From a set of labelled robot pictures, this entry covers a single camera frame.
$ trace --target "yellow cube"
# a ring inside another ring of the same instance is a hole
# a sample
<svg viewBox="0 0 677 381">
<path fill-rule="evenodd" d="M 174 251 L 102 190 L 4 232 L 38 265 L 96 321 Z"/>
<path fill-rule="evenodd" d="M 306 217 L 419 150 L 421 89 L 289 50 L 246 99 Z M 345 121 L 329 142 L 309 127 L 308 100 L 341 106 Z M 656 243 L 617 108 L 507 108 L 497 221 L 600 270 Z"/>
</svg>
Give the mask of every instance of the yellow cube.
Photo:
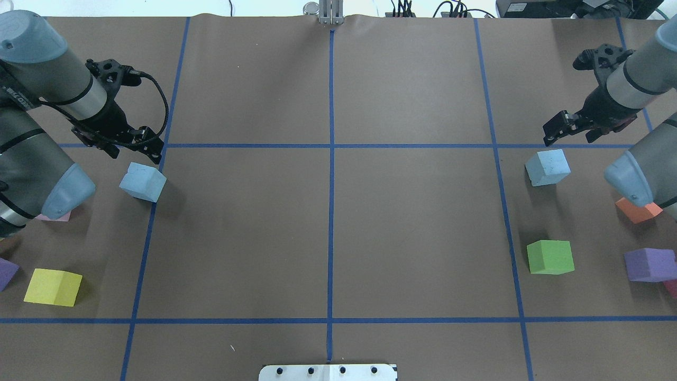
<svg viewBox="0 0 677 381">
<path fill-rule="evenodd" d="M 61 270 L 36 268 L 24 302 L 73 307 L 83 276 Z"/>
</svg>

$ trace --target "white bracket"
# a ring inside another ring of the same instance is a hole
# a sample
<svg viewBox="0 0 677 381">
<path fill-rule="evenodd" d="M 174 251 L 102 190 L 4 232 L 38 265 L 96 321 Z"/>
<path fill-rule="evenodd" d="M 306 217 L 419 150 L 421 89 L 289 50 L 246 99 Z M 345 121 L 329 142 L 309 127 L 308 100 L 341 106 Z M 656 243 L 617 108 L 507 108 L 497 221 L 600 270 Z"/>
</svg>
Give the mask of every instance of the white bracket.
<svg viewBox="0 0 677 381">
<path fill-rule="evenodd" d="M 320 0 L 320 24 L 343 24 L 343 0 Z"/>
<path fill-rule="evenodd" d="M 397 365 L 268 365 L 259 381 L 397 381 Z"/>
</svg>

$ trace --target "sticker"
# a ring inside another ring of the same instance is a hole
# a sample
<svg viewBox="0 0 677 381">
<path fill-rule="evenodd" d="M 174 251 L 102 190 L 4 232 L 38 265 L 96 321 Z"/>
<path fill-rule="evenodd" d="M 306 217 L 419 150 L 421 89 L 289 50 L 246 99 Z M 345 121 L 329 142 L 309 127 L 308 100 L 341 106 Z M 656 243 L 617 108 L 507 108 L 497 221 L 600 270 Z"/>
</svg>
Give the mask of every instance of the sticker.
<svg viewBox="0 0 677 381">
<path fill-rule="evenodd" d="M 526 3 L 513 3 L 508 7 L 507 12 L 522 12 L 527 7 Z"/>
</svg>

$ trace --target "cube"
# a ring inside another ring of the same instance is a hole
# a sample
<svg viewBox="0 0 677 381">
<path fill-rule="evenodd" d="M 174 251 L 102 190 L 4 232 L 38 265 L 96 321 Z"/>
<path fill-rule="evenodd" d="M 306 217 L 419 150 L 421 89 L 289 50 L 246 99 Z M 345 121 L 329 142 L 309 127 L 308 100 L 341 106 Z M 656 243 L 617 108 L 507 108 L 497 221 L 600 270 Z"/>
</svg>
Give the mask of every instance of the cube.
<svg viewBox="0 0 677 381">
<path fill-rule="evenodd" d="M 120 188 L 138 199 L 158 202 L 167 178 L 154 167 L 130 163 Z"/>
<path fill-rule="evenodd" d="M 24 302 L 73 307 L 82 278 L 68 271 L 36 268 Z"/>
<path fill-rule="evenodd" d="M 7 287 L 14 274 L 19 270 L 19 265 L 0 258 L 0 291 Z"/>
<path fill-rule="evenodd" d="M 36 220 L 40 220 L 40 221 L 68 222 L 68 220 L 70 219 L 70 212 L 64 214 L 63 216 L 61 216 L 61 218 L 58 218 L 58 219 L 56 219 L 56 220 L 52 220 L 51 218 L 49 218 L 49 217 L 47 217 L 47 216 L 45 216 L 45 215 L 43 215 L 43 214 L 38 214 L 38 216 L 37 216 L 35 219 L 36 219 Z"/>
<path fill-rule="evenodd" d="M 663 281 L 665 289 L 670 293 L 670 296 L 673 299 L 677 299 L 677 279 L 672 279 L 671 281 Z"/>
<path fill-rule="evenodd" d="M 532 274 L 559 275 L 574 270 L 571 244 L 568 241 L 536 241 L 527 246 L 527 256 Z"/>
<path fill-rule="evenodd" d="M 525 167 L 533 186 L 557 184 L 571 173 L 561 149 L 537 152 Z"/>
<path fill-rule="evenodd" d="M 616 201 L 618 209 L 625 214 L 633 224 L 638 224 L 658 216 L 663 210 L 655 203 L 650 203 L 643 207 L 639 207 L 630 202 L 630 200 L 623 197 Z"/>
<path fill-rule="evenodd" d="M 625 254 L 628 279 L 662 282 L 677 279 L 675 253 L 670 249 L 639 249 Z"/>
</svg>

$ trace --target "purple cube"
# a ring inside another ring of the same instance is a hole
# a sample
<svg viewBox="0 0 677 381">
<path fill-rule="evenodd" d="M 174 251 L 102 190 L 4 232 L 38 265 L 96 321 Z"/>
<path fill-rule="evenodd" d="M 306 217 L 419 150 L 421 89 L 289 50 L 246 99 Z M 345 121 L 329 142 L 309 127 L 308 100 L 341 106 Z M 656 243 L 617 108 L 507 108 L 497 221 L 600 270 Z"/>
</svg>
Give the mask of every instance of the purple cube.
<svg viewBox="0 0 677 381">
<path fill-rule="evenodd" d="M 662 282 L 677 279 L 675 252 L 669 249 L 639 249 L 626 253 L 628 279 L 635 282 Z"/>
<path fill-rule="evenodd" d="M 19 270 L 19 265 L 0 258 L 0 291 L 7 287 L 17 270 Z"/>
</svg>

